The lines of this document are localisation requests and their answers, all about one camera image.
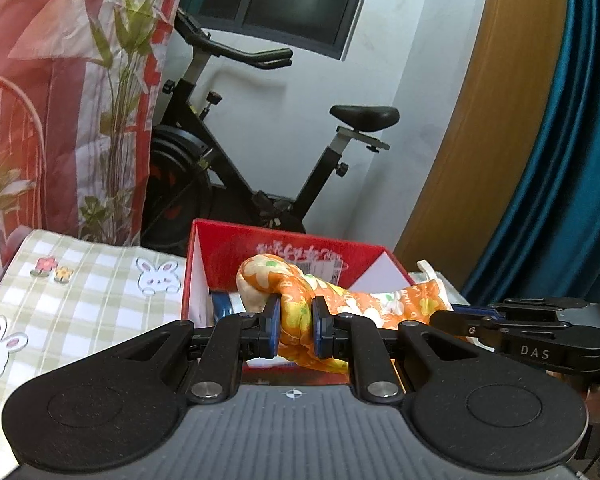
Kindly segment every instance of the crosshair logo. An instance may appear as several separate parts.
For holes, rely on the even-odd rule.
[[[306,395],[305,393],[301,392],[300,390],[296,390],[295,388],[293,390],[289,390],[288,392],[285,392],[285,395],[289,398],[289,399],[299,399],[300,397],[302,397],[303,395]]]

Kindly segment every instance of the open cardboard box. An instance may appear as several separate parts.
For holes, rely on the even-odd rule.
[[[413,279],[384,247],[332,240],[211,220],[193,222],[182,295],[182,319],[213,326],[210,291],[237,291],[235,275],[247,258],[276,254],[303,272],[357,292],[387,292],[413,285]],[[347,376],[307,370],[283,358],[251,360],[242,382],[275,384],[346,383]]]

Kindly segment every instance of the floral print curtain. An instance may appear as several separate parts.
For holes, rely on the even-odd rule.
[[[0,277],[31,228],[139,242],[179,0],[0,0]]]

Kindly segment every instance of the exercise bike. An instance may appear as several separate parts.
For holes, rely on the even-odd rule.
[[[331,173],[338,176],[347,173],[348,165],[340,159],[351,140],[363,142],[375,153],[389,149],[387,143],[367,134],[396,124],[400,118],[396,108],[334,106],[331,115],[348,127],[338,126],[296,199],[254,192],[204,123],[211,107],[222,97],[209,92],[200,113],[193,110],[189,100],[211,56],[226,57],[260,70],[276,70],[291,66],[293,51],[281,48],[250,54],[235,50],[212,41],[181,9],[176,14],[175,28],[193,47],[193,57],[178,83],[168,80],[162,88],[171,97],[161,123],[152,131],[150,175],[142,218],[145,247],[184,254],[195,218],[305,232],[302,220]],[[210,171],[224,186],[212,186]]]

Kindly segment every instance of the bike handlebar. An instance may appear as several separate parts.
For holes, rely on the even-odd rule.
[[[290,48],[250,53],[212,41],[195,20],[182,10],[178,10],[176,14],[175,28],[188,44],[213,56],[223,56],[261,70],[273,70],[292,64],[291,57],[294,53]]]

